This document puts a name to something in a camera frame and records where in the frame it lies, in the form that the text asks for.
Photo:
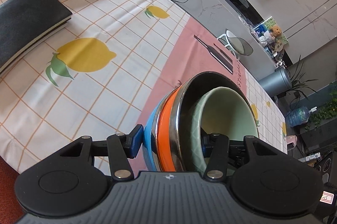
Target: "gray trash can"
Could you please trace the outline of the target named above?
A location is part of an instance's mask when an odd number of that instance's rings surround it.
[[[283,68],[277,68],[275,72],[261,79],[258,83],[270,97],[279,95],[292,87],[290,77]]]

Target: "black notebook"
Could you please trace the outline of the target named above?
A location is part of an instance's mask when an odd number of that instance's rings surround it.
[[[58,0],[7,0],[0,5],[0,74],[65,27],[72,13]]]

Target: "potted plant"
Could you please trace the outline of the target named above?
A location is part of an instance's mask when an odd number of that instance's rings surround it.
[[[302,68],[303,68],[304,61],[302,61],[301,67],[299,68],[300,60],[301,60],[301,56],[298,59],[295,72],[294,72],[293,76],[290,78],[290,80],[292,81],[292,87],[289,90],[287,90],[286,93],[299,92],[300,95],[302,94],[306,99],[308,99],[308,97],[305,95],[305,93],[301,89],[308,88],[308,89],[314,91],[315,93],[317,93],[314,89],[310,88],[307,85],[308,82],[316,81],[317,79],[309,79],[309,80],[301,81],[301,78],[305,75],[305,72],[301,72]]]
[[[311,125],[315,125],[315,130],[320,126],[323,120],[329,120],[337,117],[337,81],[330,83],[333,85],[331,95],[331,100],[325,103],[323,107],[321,107],[317,113],[313,113],[309,117],[309,121],[305,126],[305,131],[309,131]]]

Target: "stainless steel bowl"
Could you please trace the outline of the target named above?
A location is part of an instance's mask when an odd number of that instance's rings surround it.
[[[187,121],[187,113],[205,93],[217,87],[227,87],[236,91],[248,104],[252,114],[252,108],[240,88],[228,77],[217,72],[202,72],[185,82],[177,93],[170,115],[170,148],[174,166],[177,172],[193,171],[187,168],[184,163],[184,149],[188,149],[188,145],[182,142],[181,134],[186,133],[184,124]]]
[[[167,94],[162,101],[159,103],[158,108],[156,112],[154,113],[154,118],[153,118],[153,123],[151,127],[151,152],[152,152],[152,157],[154,161],[154,165],[156,166],[156,169],[158,172],[163,171],[160,160],[158,158],[158,124],[159,124],[159,118],[161,115],[161,112],[167,102],[167,100],[170,98],[170,96],[174,93],[176,89],[174,89],[172,92]]]

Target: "product box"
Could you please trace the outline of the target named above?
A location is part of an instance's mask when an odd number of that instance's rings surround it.
[[[317,158],[320,158],[321,157],[321,153],[315,153],[315,154],[312,154],[312,155],[309,155],[305,158],[300,158],[299,161],[301,162],[309,162],[311,160],[314,160],[314,159],[317,159]]]

